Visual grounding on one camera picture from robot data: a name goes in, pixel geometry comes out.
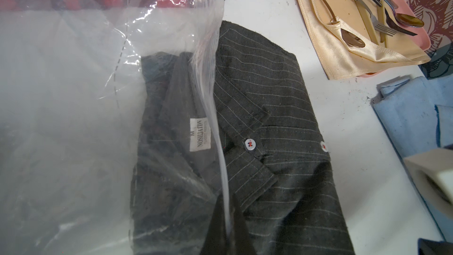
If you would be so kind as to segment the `clear plastic vacuum bag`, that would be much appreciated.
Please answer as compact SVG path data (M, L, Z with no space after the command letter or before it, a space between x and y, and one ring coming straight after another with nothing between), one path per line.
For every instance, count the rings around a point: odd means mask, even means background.
M214 77L224 0L186 8L1 11L1 253L135 255L142 58L192 54L221 186Z

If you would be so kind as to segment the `dark grey striped shirt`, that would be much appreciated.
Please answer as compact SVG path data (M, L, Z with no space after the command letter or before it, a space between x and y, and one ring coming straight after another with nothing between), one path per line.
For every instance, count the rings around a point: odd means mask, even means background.
M260 255L354 253L296 57L224 21L214 100L230 192ZM197 255L221 192L192 54L142 58L147 98L131 183L136 255Z

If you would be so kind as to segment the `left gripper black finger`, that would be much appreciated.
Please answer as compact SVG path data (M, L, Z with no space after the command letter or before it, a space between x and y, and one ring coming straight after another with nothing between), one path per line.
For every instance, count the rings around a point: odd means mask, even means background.
M227 231L223 196L219 196L200 255L257 254L235 194L230 197L230 223L231 230Z

